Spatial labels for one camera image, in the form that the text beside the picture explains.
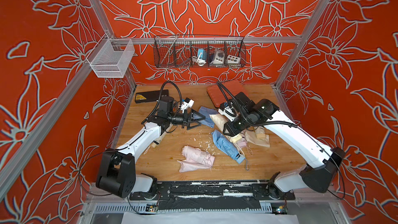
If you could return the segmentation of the cream sleeved umbrella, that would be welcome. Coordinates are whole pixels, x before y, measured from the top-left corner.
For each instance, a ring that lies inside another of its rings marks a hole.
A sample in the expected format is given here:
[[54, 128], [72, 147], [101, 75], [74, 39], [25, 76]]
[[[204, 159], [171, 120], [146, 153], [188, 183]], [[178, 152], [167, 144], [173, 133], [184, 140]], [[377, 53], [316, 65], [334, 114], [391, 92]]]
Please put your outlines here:
[[[217, 128], [222, 132], [224, 125], [228, 122], [228, 119], [221, 114], [214, 114], [209, 116], [210, 119], [213, 121], [213, 123], [217, 126]], [[224, 134], [224, 136], [232, 143], [236, 143], [243, 138], [241, 134], [238, 134], [233, 137], [227, 136], [226, 134]]]

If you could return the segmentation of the light blue sleeved umbrella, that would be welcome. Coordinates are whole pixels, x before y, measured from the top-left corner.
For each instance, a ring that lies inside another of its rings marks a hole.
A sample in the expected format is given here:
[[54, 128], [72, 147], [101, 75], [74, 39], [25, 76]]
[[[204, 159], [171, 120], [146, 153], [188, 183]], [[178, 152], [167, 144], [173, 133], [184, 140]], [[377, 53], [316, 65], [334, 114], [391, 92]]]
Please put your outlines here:
[[202, 125], [208, 126], [208, 127], [210, 127], [210, 128], [214, 128], [215, 123], [212, 121], [210, 115], [219, 114], [217, 110], [212, 109], [212, 108], [208, 108], [208, 107], [205, 107], [205, 106], [201, 106], [201, 107], [199, 108], [198, 113], [200, 113], [200, 114], [202, 114], [203, 116], [205, 116], [205, 119], [200, 121], [200, 123], [201, 123]]

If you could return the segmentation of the pink sleeved umbrella short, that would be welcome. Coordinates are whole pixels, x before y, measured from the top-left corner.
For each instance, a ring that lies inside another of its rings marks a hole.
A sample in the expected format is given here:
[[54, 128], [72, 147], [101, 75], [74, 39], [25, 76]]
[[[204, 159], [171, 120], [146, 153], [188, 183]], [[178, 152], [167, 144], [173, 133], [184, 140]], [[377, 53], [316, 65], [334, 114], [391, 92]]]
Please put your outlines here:
[[235, 143], [235, 146], [237, 147], [237, 150], [241, 155], [245, 156], [246, 153], [249, 154], [250, 156], [253, 155], [252, 149], [248, 146], [247, 141], [244, 138], [238, 140]]

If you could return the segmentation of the cream sleeve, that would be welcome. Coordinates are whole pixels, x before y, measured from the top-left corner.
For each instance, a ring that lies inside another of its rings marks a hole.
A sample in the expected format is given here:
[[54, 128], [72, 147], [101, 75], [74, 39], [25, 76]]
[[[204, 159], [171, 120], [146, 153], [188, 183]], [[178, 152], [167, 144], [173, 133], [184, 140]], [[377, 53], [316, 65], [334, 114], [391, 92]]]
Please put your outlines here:
[[246, 131], [245, 139], [247, 142], [252, 143], [257, 146], [270, 148], [269, 135], [263, 132]]

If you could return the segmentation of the pink sleeved umbrella long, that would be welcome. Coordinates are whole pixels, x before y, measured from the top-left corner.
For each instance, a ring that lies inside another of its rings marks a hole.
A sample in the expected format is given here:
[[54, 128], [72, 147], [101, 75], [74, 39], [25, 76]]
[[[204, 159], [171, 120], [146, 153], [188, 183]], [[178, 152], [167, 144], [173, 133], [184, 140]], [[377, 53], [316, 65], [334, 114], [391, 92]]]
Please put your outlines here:
[[212, 168], [215, 161], [215, 157], [209, 152], [188, 145], [182, 149], [182, 155], [185, 157], [184, 162], [189, 162], [196, 166], [203, 166], [208, 169]]

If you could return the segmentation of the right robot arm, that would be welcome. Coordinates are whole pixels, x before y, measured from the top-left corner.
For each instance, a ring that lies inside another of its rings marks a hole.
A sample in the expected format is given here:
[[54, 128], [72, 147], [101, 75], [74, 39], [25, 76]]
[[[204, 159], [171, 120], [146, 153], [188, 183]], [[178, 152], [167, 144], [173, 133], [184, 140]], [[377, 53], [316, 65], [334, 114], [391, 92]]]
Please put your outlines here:
[[315, 139], [295, 124], [272, 101], [262, 99], [255, 103], [243, 92], [233, 95], [221, 82], [217, 86], [226, 99], [219, 113], [227, 117], [222, 133], [230, 138], [239, 138], [249, 127], [265, 128], [279, 136], [305, 160], [300, 169], [286, 173], [277, 172], [268, 180], [265, 193], [274, 200], [287, 192], [309, 188], [326, 193], [336, 175], [340, 175], [345, 152]]

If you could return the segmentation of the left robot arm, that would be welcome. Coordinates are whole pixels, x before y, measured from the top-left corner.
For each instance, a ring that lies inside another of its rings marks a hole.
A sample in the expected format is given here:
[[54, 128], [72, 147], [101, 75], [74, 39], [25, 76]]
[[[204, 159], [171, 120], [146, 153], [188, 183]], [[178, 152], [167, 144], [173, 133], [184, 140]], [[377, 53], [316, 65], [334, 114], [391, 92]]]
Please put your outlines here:
[[144, 151], [162, 135], [169, 133], [171, 126], [187, 130], [201, 126], [205, 116], [195, 111], [194, 100], [179, 99], [159, 94], [152, 112], [142, 121], [142, 129], [125, 144], [116, 149], [107, 149], [102, 159], [95, 185], [120, 198], [129, 198], [133, 193], [142, 193], [153, 199], [158, 195], [158, 183], [154, 176], [136, 173], [136, 162]]

